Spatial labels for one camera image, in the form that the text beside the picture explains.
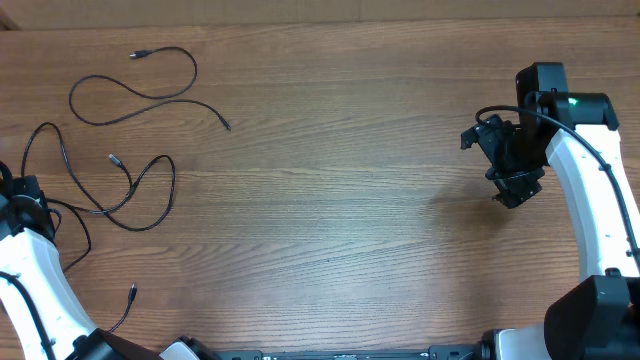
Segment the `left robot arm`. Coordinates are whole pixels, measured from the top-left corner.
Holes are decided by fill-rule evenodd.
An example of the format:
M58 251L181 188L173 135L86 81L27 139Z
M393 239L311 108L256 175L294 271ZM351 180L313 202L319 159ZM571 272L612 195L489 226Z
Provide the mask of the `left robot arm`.
M55 229L33 176L1 166L1 305L27 359L214 359L193 339L154 352L99 328L63 273Z

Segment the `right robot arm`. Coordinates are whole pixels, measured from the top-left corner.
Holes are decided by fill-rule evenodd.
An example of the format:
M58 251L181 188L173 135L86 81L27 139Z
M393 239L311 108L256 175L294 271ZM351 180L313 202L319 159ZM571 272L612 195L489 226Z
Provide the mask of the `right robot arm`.
M551 167L565 195L580 261L579 284L540 324L489 330L460 359L636 359L639 356L639 209L621 157L619 120L604 93L568 88L558 62L535 62L515 78L517 103L475 115L462 149L478 145L486 178L509 209L541 190Z

